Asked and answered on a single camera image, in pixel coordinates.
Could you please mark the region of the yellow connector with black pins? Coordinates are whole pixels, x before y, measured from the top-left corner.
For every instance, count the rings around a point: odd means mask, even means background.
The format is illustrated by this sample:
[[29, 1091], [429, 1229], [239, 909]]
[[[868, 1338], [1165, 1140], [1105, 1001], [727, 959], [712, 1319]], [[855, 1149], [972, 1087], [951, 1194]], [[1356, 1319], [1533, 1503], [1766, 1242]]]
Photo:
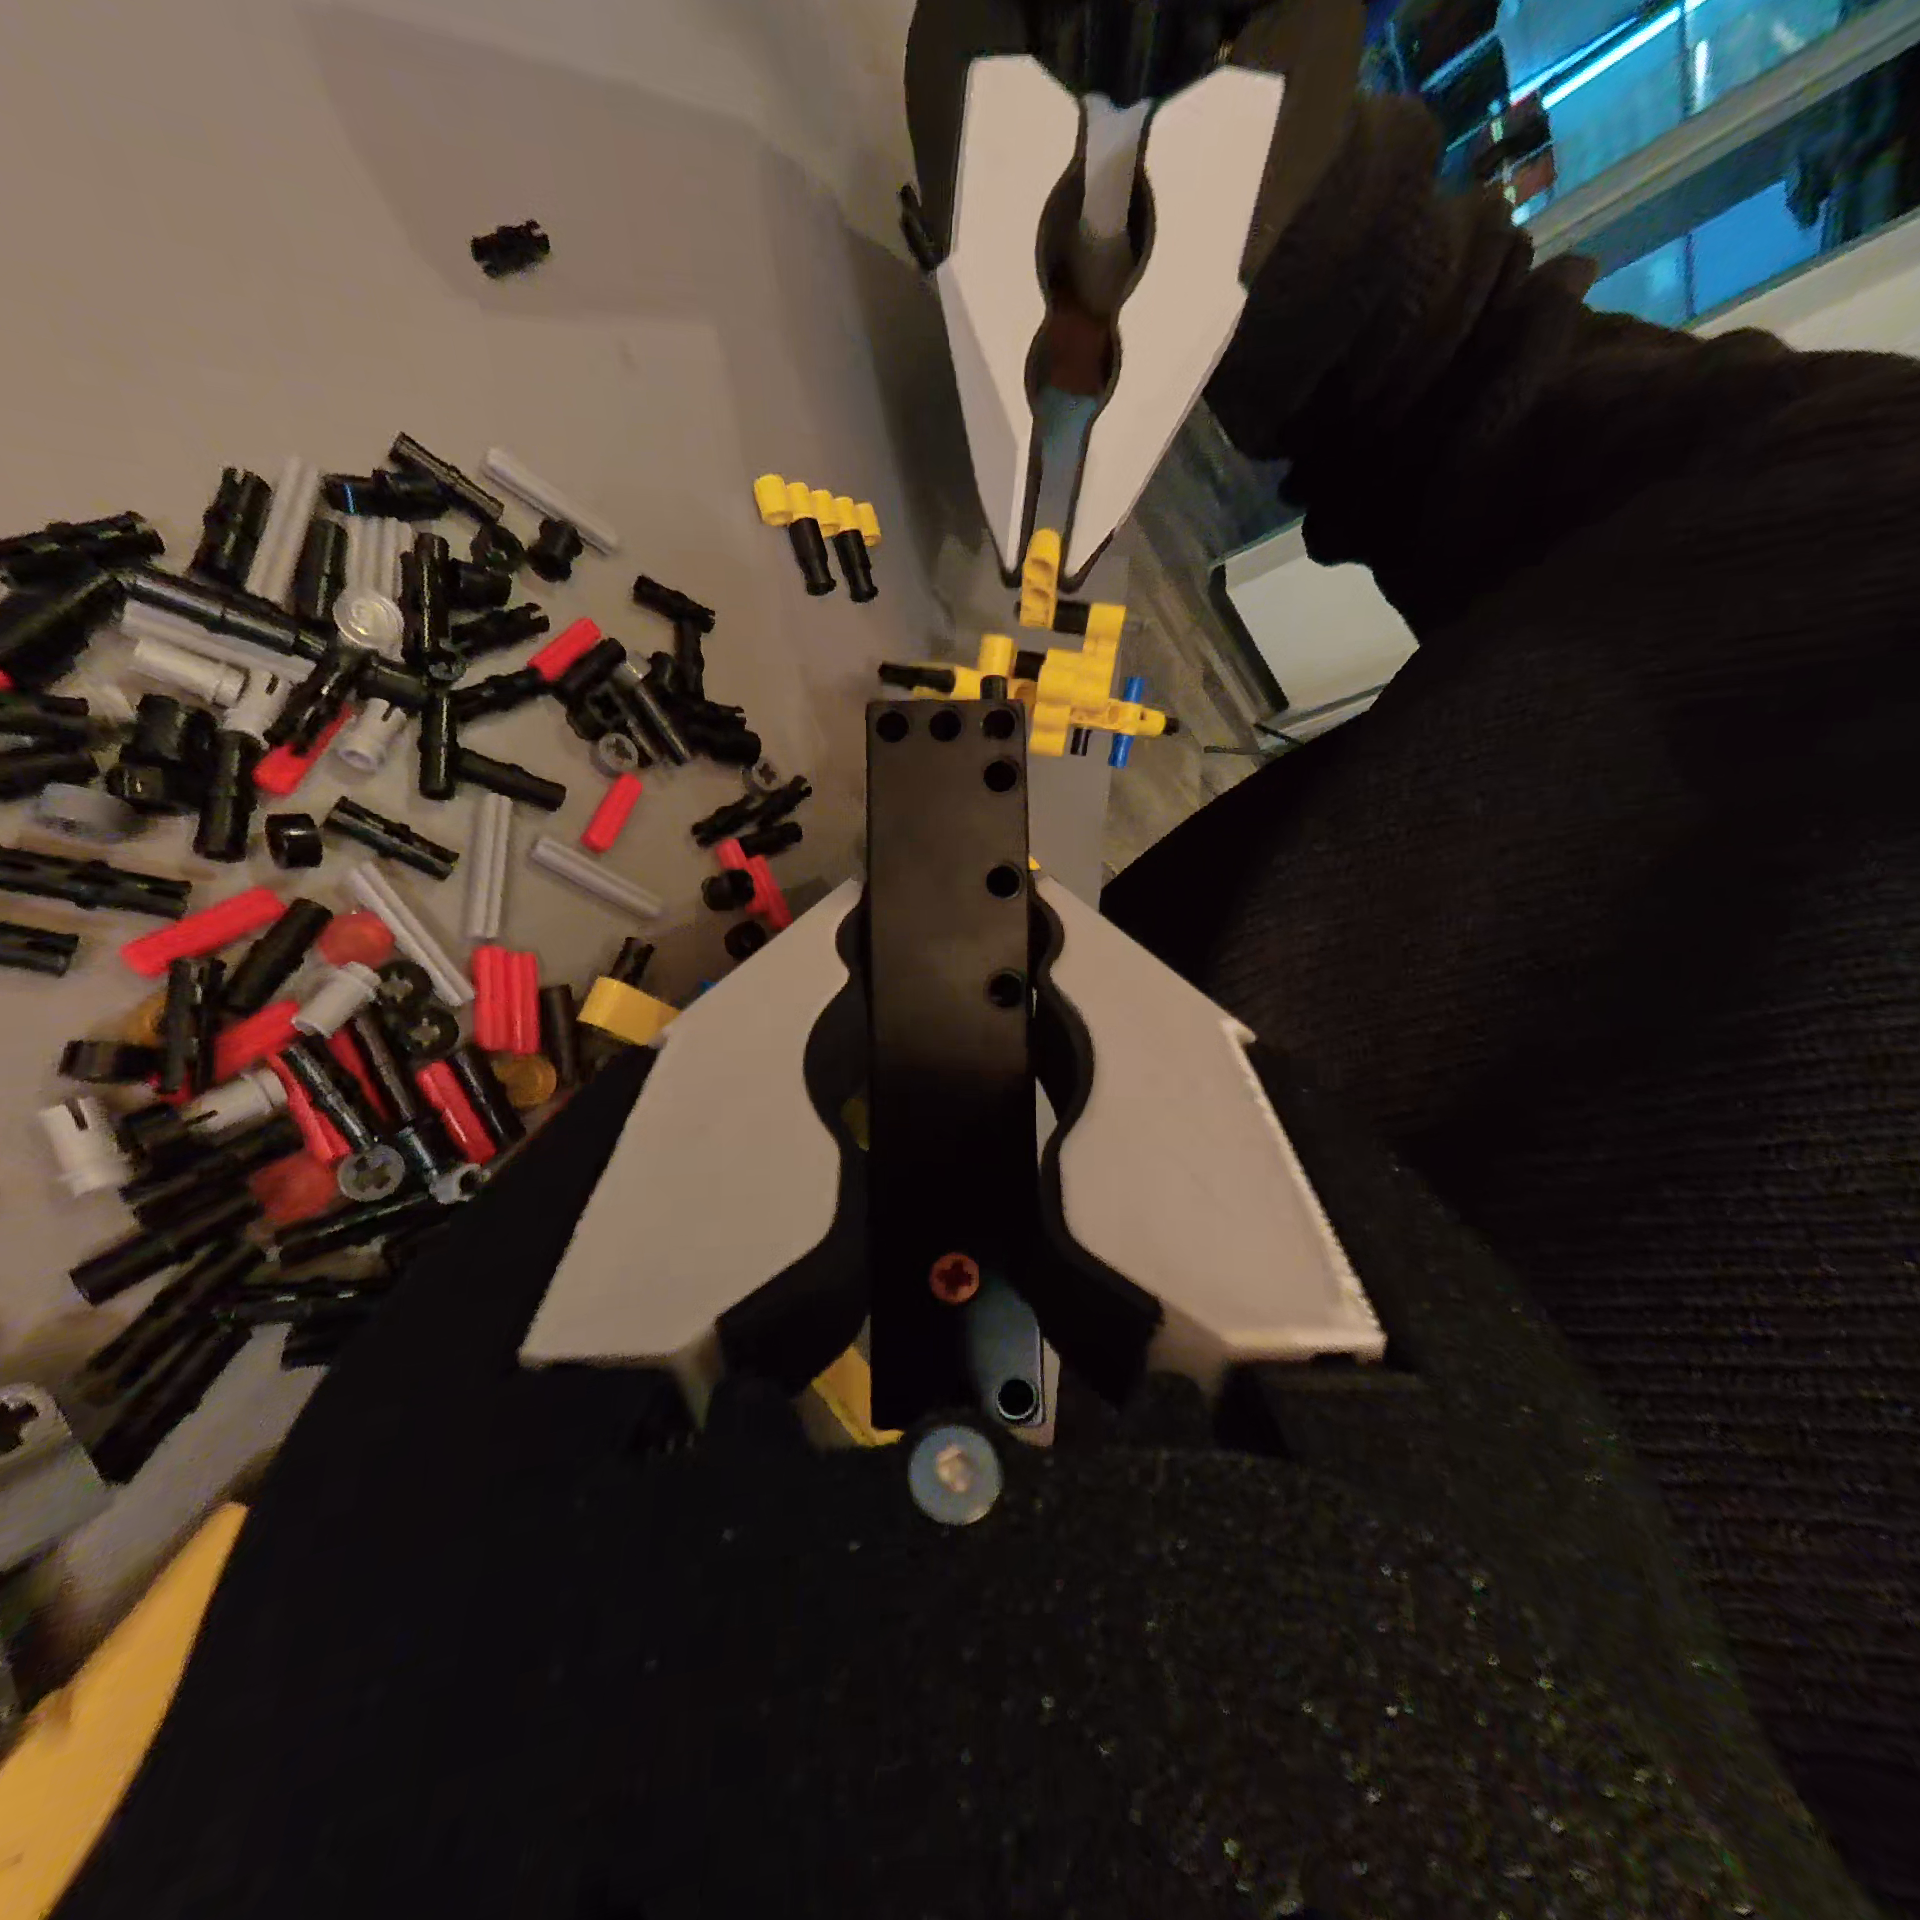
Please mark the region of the yellow connector with black pins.
[[758, 522], [785, 538], [808, 597], [843, 586], [855, 605], [876, 601], [872, 554], [883, 529], [870, 500], [837, 497], [780, 470], [752, 481], [752, 500]]

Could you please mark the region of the yellow technic connector assembly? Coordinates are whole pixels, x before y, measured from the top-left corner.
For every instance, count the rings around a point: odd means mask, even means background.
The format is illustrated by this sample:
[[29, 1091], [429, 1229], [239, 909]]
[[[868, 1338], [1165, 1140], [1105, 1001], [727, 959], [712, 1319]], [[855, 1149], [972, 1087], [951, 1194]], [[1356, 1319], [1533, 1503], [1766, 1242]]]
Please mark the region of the yellow technic connector assembly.
[[1151, 707], [1139, 677], [1120, 677], [1127, 609], [1067, 598], [1052, 628], [984, 634], [972, 662], [879, 662], [878, 681], [918, 699], [988, 699], [988, 681], [1025, 713], [1025, 745], [1040, 756], [1078, 756], [1092, 733], [1110, 739], [1110, 769], [1132, 758], [1135, 739], [1177, 735], [1174, 713]]

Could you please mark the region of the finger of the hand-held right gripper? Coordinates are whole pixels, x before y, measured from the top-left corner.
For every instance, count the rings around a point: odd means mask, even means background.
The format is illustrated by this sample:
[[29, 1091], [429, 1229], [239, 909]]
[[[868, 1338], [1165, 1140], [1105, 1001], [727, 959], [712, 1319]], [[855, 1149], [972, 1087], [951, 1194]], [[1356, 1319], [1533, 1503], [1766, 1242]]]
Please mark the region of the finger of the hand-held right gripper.
[[1144, 121], [1139, 178], [1150, 220], [1112, 324], [1112, 385], [1077, 476], [1073, 586], [1139, 502], [1233, 335], [1246, 306], [1240, 258], [1284, 92], [1280, 73], [1221, 66]]
[[976, 57], [963, 84], [945, 253], [935, 271], [976, 502], [1003, 575], [1038, 530], [1078, 587], [1110, 535], [1084, 513], [1109, 390], [1069, 393], [1053, 365], [1056, 242], [1086, 181], [1086, 110], [1035, 57]]

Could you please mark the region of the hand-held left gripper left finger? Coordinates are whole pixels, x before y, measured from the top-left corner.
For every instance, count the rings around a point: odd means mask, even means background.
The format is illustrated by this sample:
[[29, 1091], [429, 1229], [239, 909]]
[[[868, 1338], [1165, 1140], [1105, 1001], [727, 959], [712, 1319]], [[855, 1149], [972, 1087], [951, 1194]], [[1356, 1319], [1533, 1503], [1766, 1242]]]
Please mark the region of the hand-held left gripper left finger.
[[797, 1396], [855, 1341], [859, 908], [859, 879], [840, 882], [667, 1027], [519, 1345], [523, 1370], [662, 1372], [703, 1415], [724, 1377]]

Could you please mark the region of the person's black knit sweater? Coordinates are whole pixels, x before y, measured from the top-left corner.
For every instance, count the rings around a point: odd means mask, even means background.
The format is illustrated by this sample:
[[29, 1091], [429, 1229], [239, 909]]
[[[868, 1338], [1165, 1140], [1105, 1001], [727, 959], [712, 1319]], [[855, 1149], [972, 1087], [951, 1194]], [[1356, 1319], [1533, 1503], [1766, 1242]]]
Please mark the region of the person's black knit sweater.
[[1915, 614], [1430, 650], [1102, 905], [1518, 1274], [1915, 1916]]

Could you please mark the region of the pile of black red pins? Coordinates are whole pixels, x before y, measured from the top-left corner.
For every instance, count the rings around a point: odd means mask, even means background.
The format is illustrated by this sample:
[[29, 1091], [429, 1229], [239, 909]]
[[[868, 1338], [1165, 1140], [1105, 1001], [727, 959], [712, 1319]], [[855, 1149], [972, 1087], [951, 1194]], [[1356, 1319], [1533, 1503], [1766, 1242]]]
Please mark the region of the pile of black red pins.
[[254, 1333], [283, 1333], [288, 1372], [328, 1364], [581, 1052], [675, 1015], [639, 997], [647, 943], [576, 998], [500, 941], [513, 828], [568, 788], [473, 730], [549, 709], [588, 748], [592, 815], [528, 855], [635, 916], [607, 857], [639, 773], [733, 766], [744, 798], [691, 828], [703, 905], [739, 916], [733, 958], [783, 924], [768, 861], [808, 785], [707, 697], [712, 612], [638, 575], [670, 654], [588, 617], [551, 635], [519, 574], [558, 586], [605, 538], [486, 467], [543, 515], [531, 543], [412, 436], [368, 474], [223, 468], [180, 570], [142, 513], [4, 535], [4, 807], [44, 838], [4, 844], [4, 979], [71, 979], [80, 914], [145, 924], [110, 946], [142, 989], [119, 1025], [4, 989], [4, 1049], [39, 1029], [49, 1053], [54, 1189], [126, 1214], [65, 1271], [76, 1305], [153, 1290], [64, 1398], [4, 1383], [4, 1564], [129, 1483]]

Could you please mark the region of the person's right forearm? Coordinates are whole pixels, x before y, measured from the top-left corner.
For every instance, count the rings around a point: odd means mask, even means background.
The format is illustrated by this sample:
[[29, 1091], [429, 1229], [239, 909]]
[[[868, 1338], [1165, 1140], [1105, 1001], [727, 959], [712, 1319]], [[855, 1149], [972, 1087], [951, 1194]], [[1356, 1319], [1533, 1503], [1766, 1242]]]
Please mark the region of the person's right forearm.
[[1575, 258], [1433, 173], [1423, 107], [1351, 95], [1206, 385], [1315, 561], [1368, 572], [1420, 644], [1659, 593], [1739, 634], [1915, 610], [1911, 357], [1595, 310]]

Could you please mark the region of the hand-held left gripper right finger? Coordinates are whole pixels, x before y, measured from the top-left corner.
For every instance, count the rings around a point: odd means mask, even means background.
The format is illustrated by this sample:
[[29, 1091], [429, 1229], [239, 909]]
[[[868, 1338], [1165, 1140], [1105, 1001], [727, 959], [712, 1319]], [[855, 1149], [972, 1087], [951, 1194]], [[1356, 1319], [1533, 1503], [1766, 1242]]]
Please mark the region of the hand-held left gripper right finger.
[[1047, 1340], [1116, 1404], [1151, 1374], [1215, 1396], [1246, 1364], [1381, 1364], [1255, 1033], [1060, 882], [1030, 905]]

